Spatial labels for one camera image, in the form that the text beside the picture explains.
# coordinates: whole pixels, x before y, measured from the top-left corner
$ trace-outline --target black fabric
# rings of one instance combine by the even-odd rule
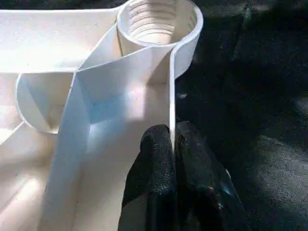
[[[226,169],[189,122],[177,124],[175,157],[166,126],[145,132],[126,180],[119,231],[250,230]]]
[[[182,231],[249,231],[226,169],[189,122],[177,124],[176,173]]]
[[[165,125],[149,128],[124,190],[119,231],[176,230],[174,157]]]
[[[252,3],[230,60],[178,79],[177,120],[207,137],[252,230],[308,230],[308,11],[264,7]]]

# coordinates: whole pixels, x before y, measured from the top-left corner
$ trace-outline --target threaded opening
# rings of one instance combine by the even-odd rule
[[[120,17],[122,23],[126,21],[122,29],[127,35],[156,44],[180,41],[197,23],[196,13],[186,0],[135,0]]]

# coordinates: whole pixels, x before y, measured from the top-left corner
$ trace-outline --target dark background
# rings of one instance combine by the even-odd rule
[[[123,2],[2,0],[0,8]],[[308,230],[308,1],[194,2],[205,21],[176,81],[177,121],[194,123],[228,169],[253,230]]]

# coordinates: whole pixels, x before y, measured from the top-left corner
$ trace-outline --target gloved hand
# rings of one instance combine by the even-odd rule
[[[248,231],[226,169],[194,126],[149,128],[126,180],[119,231]]]

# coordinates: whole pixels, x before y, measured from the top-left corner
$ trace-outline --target white plastic part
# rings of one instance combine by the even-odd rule
[[[166,4],[170,12],[156,14]],[[189,67],[202,25],[189,0],[130,0],[121,8],[74,74],[39,231],[117,230],[142,134],[167,124],[174,145],[174,80]]]
[[[75,71],[119,9],[0,10],[0,71]]]
[[[22,121],[15,107],[17,77],[15,73],[0,73],[0,144]]]
[[[41,216],[55,136],[22,123],[0,146],[0,230],[116,230],[142,134],[167,124],[174,145],[174,80],[191,63],[200,10],[189,0],[129,0],[114,9],[0,11],[0,20],[0,107],[14,104],[1,80],[8,89],[20,73],[14,98],[25,123],[59,130]]]
[[[16,84],[16,106],[34,129],[58,133],[73,73],[23,73]]]
[[[0,230],[37,230],[54,135],[21,123],[0,145]]]

